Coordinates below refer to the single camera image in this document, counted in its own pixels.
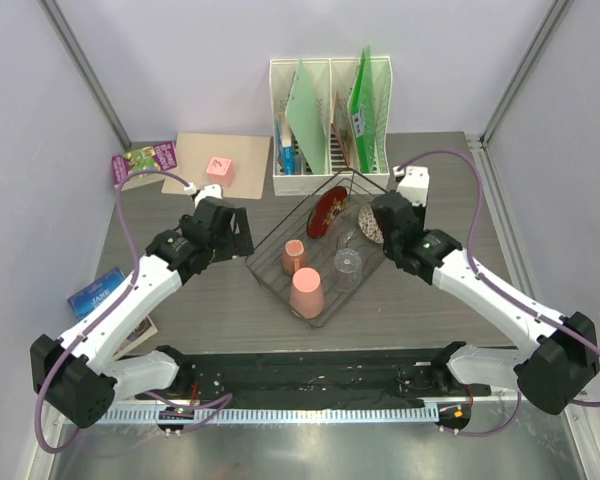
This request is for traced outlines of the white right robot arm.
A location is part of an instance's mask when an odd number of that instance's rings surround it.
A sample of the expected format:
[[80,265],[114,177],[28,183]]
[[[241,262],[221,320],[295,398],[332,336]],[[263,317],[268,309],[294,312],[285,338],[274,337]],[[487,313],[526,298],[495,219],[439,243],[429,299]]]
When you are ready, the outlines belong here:
[[517,389],[541,411],[557,415],[598,374],[596,329],[586,315],[566,316],[480,270],[456,239],[425,229],[418,208],[395,191],[376,197],[371,209],[384,254],[398,269],[461,300],[515,346],[449,347],[431,371],[437,391],[452,395],[466,384]]

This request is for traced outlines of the pink plastic tumbler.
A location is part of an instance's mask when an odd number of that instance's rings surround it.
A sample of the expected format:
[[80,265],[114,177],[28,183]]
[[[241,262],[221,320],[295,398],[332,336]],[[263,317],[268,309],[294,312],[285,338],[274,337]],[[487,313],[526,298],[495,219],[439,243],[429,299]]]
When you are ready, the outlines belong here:
[[306,320],[321,314],[325,296],[317,270],[304,267],[293,275],[289,303],[294,313]]

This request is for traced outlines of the brown patterned ceramic bowl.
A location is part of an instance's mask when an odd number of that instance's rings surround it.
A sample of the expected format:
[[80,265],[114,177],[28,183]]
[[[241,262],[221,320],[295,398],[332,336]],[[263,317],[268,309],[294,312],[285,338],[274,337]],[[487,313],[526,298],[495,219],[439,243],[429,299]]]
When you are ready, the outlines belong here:
[[367,203],[361,207],[358,213],[357,221],[360,230],[368,240],[376,244],[383,244],[383,235],[380,227],[377,224],[370,203]]

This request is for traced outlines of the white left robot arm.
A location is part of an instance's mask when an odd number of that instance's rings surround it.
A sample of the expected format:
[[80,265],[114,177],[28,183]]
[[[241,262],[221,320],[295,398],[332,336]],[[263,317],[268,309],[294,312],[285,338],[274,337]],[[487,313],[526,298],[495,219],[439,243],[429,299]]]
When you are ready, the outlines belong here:
[[173,399],[193,385],[186,358],[171,347],[115,360],[122,341],[162,301],[210,264],[253,253],[247,211],[206,197],[176,229],[154,237],[124,282],[59,338],[30,347],[34,391],[78,428],[95,424],[118,401],[151,390]]

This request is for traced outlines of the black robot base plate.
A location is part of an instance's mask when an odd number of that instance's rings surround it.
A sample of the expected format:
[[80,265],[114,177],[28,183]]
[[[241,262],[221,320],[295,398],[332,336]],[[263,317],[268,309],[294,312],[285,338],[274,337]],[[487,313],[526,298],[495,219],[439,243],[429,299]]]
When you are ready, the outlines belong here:
[[488,385],[463,386],[443,370],[434,349],[190,354],[169,400],[203,403],[232,395],[236,409],[353,410],[419,407],[426,398],[488,397]]

